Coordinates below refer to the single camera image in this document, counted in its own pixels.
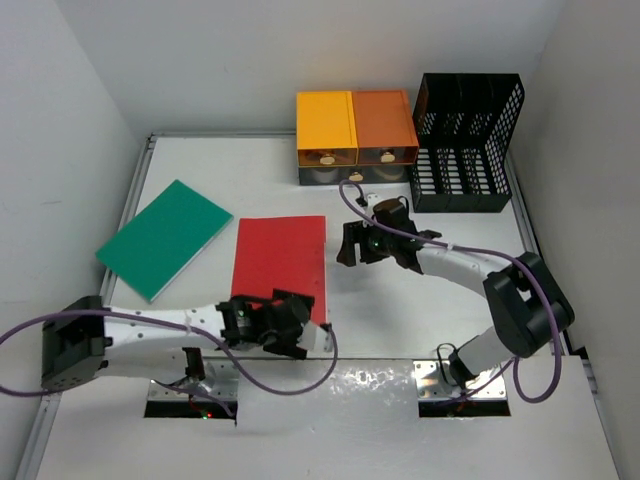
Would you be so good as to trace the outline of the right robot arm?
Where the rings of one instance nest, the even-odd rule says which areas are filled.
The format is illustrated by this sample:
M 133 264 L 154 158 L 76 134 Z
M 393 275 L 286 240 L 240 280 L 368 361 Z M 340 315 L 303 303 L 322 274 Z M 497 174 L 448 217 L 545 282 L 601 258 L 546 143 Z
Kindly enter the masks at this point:
M 518 363 L 546 344 L 560 347 L 560 334 L 575 313 L 539 255 L 511 257 L 445 243 L 438 232 L 418 230 L 399 197 L 362 194 L 347 205 L 359 218 L 343 226 L 338 263 L 353 267 L 392 258 L 404 269 L 442 278 L 487 301 L 491 327 L 452 350 L 444 380 L 464 389 L 494 366 Z

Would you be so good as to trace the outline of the grey bottom drawer box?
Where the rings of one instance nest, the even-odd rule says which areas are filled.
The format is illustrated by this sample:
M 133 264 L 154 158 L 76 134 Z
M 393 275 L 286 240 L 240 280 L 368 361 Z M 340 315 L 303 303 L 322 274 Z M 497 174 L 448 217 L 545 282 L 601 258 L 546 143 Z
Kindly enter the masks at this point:
M 338 167 L 299 167 L 301 186 L 338 185 L 342 180 L 359 184 L 406 183 L 411 168 L 405 165 L 364 165 Z

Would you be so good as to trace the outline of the red folder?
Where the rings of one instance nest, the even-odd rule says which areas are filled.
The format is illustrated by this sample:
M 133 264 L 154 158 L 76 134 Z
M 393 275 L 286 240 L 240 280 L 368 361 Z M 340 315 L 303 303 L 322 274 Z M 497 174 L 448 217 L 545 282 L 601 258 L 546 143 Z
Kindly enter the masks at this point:
M 243 218 L 231 283 L 233 295 L 267 298 L 275 289 L 314 298 L 311 320 L 327 321 L 326 218 Z

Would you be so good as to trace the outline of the orange drawer box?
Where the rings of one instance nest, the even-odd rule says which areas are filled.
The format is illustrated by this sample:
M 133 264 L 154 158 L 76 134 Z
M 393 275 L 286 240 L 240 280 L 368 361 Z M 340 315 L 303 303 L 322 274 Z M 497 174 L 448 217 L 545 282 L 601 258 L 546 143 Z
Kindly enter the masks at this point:
M 411 165 L 419 143 L 405 90 L 352 95 L 359 165 Z

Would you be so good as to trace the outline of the green notebook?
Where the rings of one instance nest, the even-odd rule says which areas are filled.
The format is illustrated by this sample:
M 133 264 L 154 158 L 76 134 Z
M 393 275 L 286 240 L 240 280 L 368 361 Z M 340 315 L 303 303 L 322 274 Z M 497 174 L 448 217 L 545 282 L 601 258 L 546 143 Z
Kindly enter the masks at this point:
M 179 180 L 96 251 L 97 259 L 152 303 L 233 220 Z

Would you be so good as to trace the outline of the yellow drawer box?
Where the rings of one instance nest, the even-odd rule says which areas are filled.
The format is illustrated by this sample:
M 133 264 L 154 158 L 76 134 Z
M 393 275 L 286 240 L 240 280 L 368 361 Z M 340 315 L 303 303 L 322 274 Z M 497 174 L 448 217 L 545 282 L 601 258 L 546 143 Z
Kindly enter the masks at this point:
M 296 96 L 298 166 L 353 166 L 358 140 L 351 91 L 299 92 Z

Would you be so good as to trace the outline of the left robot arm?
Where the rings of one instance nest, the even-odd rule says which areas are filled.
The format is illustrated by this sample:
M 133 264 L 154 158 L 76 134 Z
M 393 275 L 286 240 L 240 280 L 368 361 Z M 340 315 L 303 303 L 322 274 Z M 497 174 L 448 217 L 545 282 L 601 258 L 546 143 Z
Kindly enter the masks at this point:
M 260 349 L 303 360 L 315 335 L 314 306 L 314 297 L 285 290 L 267 298 L 234 295 L 217 305 L 155 311 L 83 297 L 43 324 L 41 386 L 63 391 L 99 376 L 170 385 L 202 381 L 204 349 Z

